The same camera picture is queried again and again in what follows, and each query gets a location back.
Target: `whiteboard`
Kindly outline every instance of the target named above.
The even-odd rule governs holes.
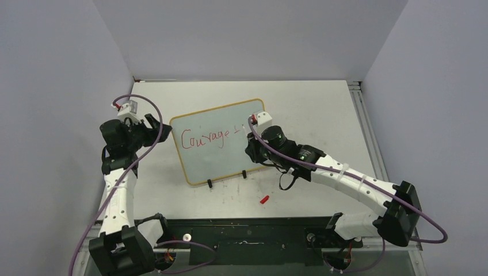
[[[260,168],[244,152],[247,118],[264,110],[260,99],[173,117],[173,140],[186,182],[206,183]]]
[[[260,98],[273,124],[287,138],[323,150],[361,173],[374,175],[353,100],[344,80],[245,82],[140,82],[133,94],[143,95],[159,107],[163,122],[180,114],[232,102]],[[157,116],[141,99],[138,113]],[[278,188],[280,173],[263,168],[213,183],[188,185],[178,152],[169,138],[159,143],[140,163],[134,190],[134,218],[162,213],[169,219],[227,219],[249,217],[331,216],[359,213],[366,207],[324,185],[298,179],[288,191]],[[140,156],[147,148],[138,151]],[[282,178],[284,185],[291,181]],[[260,200],[269,196],[265,204]]]

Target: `metal frame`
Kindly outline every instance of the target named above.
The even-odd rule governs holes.
[[[359,124],[361,125],[361,130],[363,131],[364,140],[366,141],[366,147],[368,148],[369,157],[371,158],[371,163],[373,164],[373,170],[377,179],[381,179],[383,181],[390,181],[388,179],[388,175],[386,173],[386,168],[384,166],[383,158],[378,147],[378,142],[376,141],[376,136],[373,132],[371,121],[369,120],[368,111],[366,106],[364,105],[363,101],[363,92],[361,91],[361,83],[360,82],[348,82],[349,92],[351,94],[352,101],[354,103],[354,108],[356,110],[357,118],[359,120]],[[417,229],[415,229],[414,236],[418,236]],[[381,249],[381,241],[378,239],[379,242],[376,242],[375,247]],[[364,242],[365,248],[369,248],[370,245],[367,245]],[[422,260],[422,245],[421,243],[411,243],[408,247],[405,248],[415,248],[415,249],[407,249],[410,255],[410,261],[412,263],[412,267],[415,271],[415,275],[417,276],[424,276],[427,275],[427,271],[425,270],[424,261]],[[389,248],[387,245],[387,250],[395,250],[393,248]]]

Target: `yellow whiteboard frame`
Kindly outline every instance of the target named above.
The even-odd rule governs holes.
[[[253,102],[253,101],[260,101],[261,104],[262,104],[263,111],[266,111],[266,109],[264,107],[264,102],[261,99],[259,99],[259,98],[254,98],[254,99],[248,99],[247,101],[231,103],[229,105],[223,105],[223,106],[218,106],[216,108],[209,108],[209,109],[204,109],[204,110],[201,110],[201,111],[196,111],[196,112],[192,112],[192,113],[188,113],[188,114],[184,114],[184,115],[179,115],[179,116],[176,116],[176,117],[171,118],[171,120],[169,120],[169,125],[171,125],[171,123],[173,122],[174,119],[178,119],[178,118],[181,118],[181,117],[191,116],[191,115],[195,115],[195,114],[198,114],[198,113],[204,113],[204,112],[208,112],[208,111],[212,111],[212,110],[216,110],[216,109],[227,108],[227,107],[233,106],[233,105],[245,104],[247,102]],[[178,152],[178,157],[180,159],[181,167],[183,168],[183,174],[185,174],[185,180],[186,180],[186,182],[189,185],[192,185],[192,186],[197,186],[197,185],[201,185],[201,184],[207,183],[206,180],[205,181],[202,181],[202,182],[197,182],[197,183],[191,183],[190,181],[188,181],[188,176],[186,176],[185,165],[183,164],[183,159],[181,159],[180,148],[178,148],[178,143],[176,143],[176,138],[174,137],[174,132],[171,131],[171,135],[173,136],[174,146],[176,147],[176,151]],[[257,167],[257,168],[252,168],[250,170],[246,170],[246,172],[247,171],[259,170],[261,168],[265,168],[265,166],[261,166],[261,167]],[[222,177],[217,177],[217,178],[210,179],[210,180],[211,181],[217,181],[217,180],[224,179],[224,178],[227,178],[227,177],[233,177],[234,175],[239,175],[241,173],[242,173],[242,171],[239,171],[239,172],[236,172],[236,173],[233,173],[233,174],[224,175]]]

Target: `gray wall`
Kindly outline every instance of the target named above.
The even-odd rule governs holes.
[[[430,275],[488,273],[487,1],[410,0],[363,83],[392,181],[411,181],[445,226]],[[440,235],[419,223],[421,237]]]
[[[94,0],[143,79],[363,80],[407,0]]]
[[[0,274],[66,275],[131,76],[91,0],[2,1],[0,51]]]

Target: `small whiteboard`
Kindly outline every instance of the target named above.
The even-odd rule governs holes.
[[[262,100],[250,99],[172,118],[173,140],[188,184],[262,167],[244,152],[247,133],[243,128],[251,114],[262,110]]]

